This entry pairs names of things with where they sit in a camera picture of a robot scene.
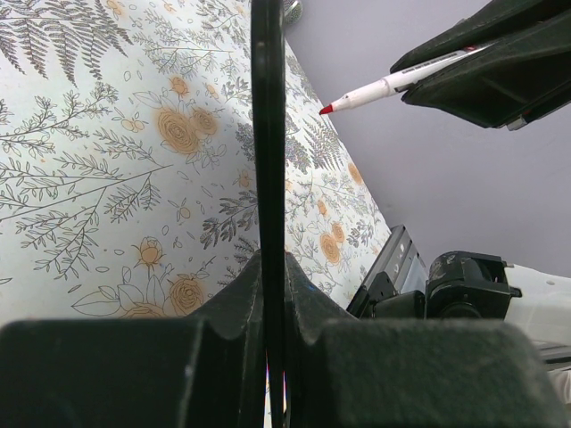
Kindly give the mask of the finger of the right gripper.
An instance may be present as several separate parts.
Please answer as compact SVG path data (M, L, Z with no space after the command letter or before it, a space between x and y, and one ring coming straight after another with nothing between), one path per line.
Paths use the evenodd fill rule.
M421 80L402 101L481 128L521 128L569 105L569 12L483 43L491 42Z
M473 15L405 53L390 72L491 41L570 10L569 0L493 0Z

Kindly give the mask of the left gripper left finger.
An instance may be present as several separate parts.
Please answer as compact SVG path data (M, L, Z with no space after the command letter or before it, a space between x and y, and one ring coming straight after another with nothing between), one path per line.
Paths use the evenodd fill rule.
M261 427L261 257L181 318L20 321L1 331L4 427Z

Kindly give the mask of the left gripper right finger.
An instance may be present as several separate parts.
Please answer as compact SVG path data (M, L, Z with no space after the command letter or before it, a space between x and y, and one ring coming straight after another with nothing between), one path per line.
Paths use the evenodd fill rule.
M501 321L359 320L285 256L290 427L564 427L533 344Z

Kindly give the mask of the red whiteboard marker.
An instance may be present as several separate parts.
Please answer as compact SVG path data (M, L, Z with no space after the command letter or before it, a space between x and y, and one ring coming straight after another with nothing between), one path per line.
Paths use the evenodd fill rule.
M346 93L328 106L323 107L319 111L319 115L355 109L376 100L405 92L420 80L431 77L436 72L450 67L455 62L462 61L470 55L477 54L491 45L493 45L493 42L464 47L463 49L391 73L375 82Z

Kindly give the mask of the small whiteboard black frame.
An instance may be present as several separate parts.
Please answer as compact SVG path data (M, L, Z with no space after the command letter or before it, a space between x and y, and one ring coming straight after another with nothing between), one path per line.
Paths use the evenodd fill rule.
M271 423L284 425L285 40L283 3L253 1L252 114Z

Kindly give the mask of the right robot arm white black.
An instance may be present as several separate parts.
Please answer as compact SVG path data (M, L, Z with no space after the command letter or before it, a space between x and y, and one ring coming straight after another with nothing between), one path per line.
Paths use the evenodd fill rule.
M399 95L481 128L511 131L570 102L570 4L492 1L404 54L388 76L349 93L352 108ZM570 388L570 281L498 256L449 251L424 286L403 227L393 230L348 311L357 318L499 319L539 350L554 384Z

